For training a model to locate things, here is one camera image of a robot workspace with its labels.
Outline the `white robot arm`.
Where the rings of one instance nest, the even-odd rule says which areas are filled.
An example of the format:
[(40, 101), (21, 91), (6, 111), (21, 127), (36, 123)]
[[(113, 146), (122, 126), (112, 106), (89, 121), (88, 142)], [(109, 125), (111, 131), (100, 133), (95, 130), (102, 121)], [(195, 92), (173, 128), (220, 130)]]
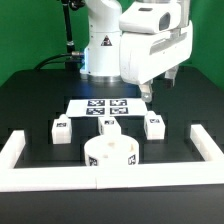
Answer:
[(191, 0), (134, 0), (127, 10), (117, 0), (86, 0), (89, 43), (83, 77), (95, 82), (135, 84), (145, 102), (153, 79), (175, 85), (179, 65), (192, 51)]

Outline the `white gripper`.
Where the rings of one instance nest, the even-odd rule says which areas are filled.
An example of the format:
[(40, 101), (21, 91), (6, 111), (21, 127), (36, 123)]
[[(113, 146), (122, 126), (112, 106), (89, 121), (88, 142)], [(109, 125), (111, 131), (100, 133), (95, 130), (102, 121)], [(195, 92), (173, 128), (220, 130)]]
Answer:
[(144, 102), (152, 101), (149, 80), (164, 73), (167, 88), (173, 88), (178, 64), (187, 60), (192, 51), (193, 25), (154, 35), (124, 33), (120, 42), (120, 73), (128, 83), (139, 85)]

